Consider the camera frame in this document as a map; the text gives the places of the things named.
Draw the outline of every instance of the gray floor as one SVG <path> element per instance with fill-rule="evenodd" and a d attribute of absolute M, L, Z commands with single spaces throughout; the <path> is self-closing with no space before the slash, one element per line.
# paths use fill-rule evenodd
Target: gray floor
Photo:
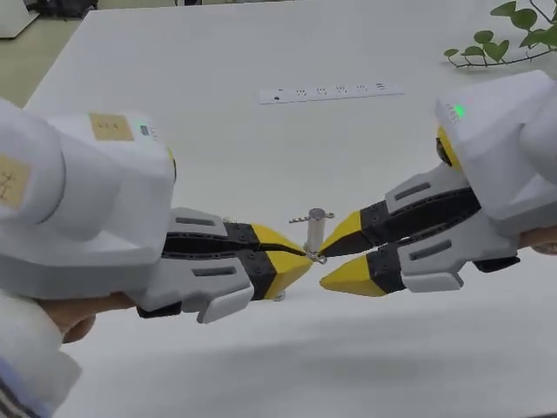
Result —
<path fill-rule="evenodd" d="M 203 3 L 236 2 L 204 0 Z M 142 7 L 175 7 L 175 3 L 174 0 L 100 0 L 99 2 L 99 9 Z M 78 25 L 79 21 L 65 22 L 39 18 L 16 39 L 0 39 L 0 97 L 20 107 L 25 106 Z"/>

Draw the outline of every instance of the sticker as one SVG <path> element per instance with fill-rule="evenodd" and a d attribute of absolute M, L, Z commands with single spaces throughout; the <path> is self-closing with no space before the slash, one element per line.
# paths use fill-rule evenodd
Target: sticker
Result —
<path fill-rule="evenodd" d="M 31 167 L 22 161 L 0 154 L 0 205 L 19 209 L 29 183 Z"/>
<path fill-rule="evenodd" d="M 125 116 L 91 113 L 89 118 L 98 141 L 133 141 L 133 133 Z"/>

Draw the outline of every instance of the robotic arm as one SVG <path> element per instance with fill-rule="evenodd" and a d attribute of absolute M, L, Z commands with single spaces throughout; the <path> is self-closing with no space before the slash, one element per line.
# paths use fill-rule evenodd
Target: robotic arm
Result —
<path fill-rule="evenodd" d="M 300 248 L 265 226 L 171 209 L 176 164 L 144 115 L 45 121 L 0 100 L 0 288 L 44 300 L 124 292 L 144 318 L 197 312 L 208 323 L 274 299 L 315 261 L 377 247 L 321 285 L 456 290 L 468 261 L 511 266 L 521 233 L 557 225 L 556 114 L 557 84 L 541 71 L 440 98 L 441 164 L 320 248 L 322 231 L 308 231 Z"/>
<path fill-rule="evenodd" d="M 45 121 L 0 100 L 0 288 L 43 300 L 124 292 L 144 318 L 208 323 L 273 299 L 312 265 L 264 226 L 171 209 L 175 179 L 143 115 Z"/>
<path fill-rule="evenodd" d="M 490 273 L 520 261 L 520 234 L 557 225 L 557 83 L 532 71 L 439 98 L 441 164 L 351 214 L 324 257 L 376 250 L 321 280 L 383 296 L 457 290 L 469 261 Z"/>

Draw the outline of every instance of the green leaf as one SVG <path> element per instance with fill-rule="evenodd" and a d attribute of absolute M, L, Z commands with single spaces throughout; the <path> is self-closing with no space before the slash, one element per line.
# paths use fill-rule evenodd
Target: green leaf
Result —
<path fill-rule="evenodd" d="M 501 42 L 499 45 L 493 42 L 488 42 L 484 45 L 484 49 L 486 50 L 487 56 L 498 63 L 507 53 L 508 45 L 509 42 L 507 40 Z"/>
<path fill-rule="evenodd" d="M 493 39 L 493 32 L 490 30 L 480 30 L 473 35 L 473 40 L 478 44 L 487 44 Z"/>
<path fill-rule="evenodd" d="M 515 11 L 511 16 L 511 22 L 519 29 L 530 30 L 538 20 L 538 14 L 532 9 Z"/>
<path fill-rule="evenodd" d="M 469 46 L 462 52 L 465 57 L 484 57 L 484 51 L 479 46 Z"/>
<path fill-rule="evenodd" d="M 540 34 L 540 42 L 547 46 L 557 46 L 557 24 Z"/>
<path fill-rule="evenodd" d="M 491 16 L 510 17 L 516 10 L 516 2 L 508 2 L 491 10 Z"/>
<path fill-rule="evenodd" d="M 450 58 L 453 55 L 456 55 L 458 53 L 459 53 L 459 50 L 455 50 L 454 48 L 451 48 L 450 50 L 446 50 L 445 52 L 443 52 L 443 55 L 447 58 Z"/>
<path fill-rule="evenodd" d="M 532 32 L 528 33 L 527 36 L 522 40 L 522 43 L 520 44 L 520 48 L 523 48 L 525 46 L 527 47 L 532 47 L 536 44 L 539 44 L 542 42 L 542 38 L 543 38 L 543 34 L 546 31 L 543 29 L 536 29 L 533 30 Z"/>

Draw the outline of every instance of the white table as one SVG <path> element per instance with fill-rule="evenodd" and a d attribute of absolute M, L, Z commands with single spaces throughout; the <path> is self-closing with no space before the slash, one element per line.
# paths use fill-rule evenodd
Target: white table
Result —
<path fill-rule="evenodd" d="M 478 29 L 459 27 L 473 18 L 466 10 L 449 17 L 457 3 L 93 12 L 27 108 L 150 113 L 178 160 L 177 206 L 264 223 L 303 242 L 305 228 L 288 226 L 290 217 L 322 206 L 339 221 L 438 164 L 438 93 L 529 68 L 472 74 L 440 64 L 453 46 L 444 43 L 464 43 Z M 371 81 L 399 82 L 406 95 L 257 103 L 263 88 Z M 89 338 L 67 347 L 84 375 L 59 416 L 519 418 L 557 410 L 555 260 L 528 250 L 501 273 L 466 268 L 459 292 L 375 300 L 319 288 L 343 261 L 314 267 L 283 302 L 254 303 L 210 326 L 187 315 L 101 316 Z"/>

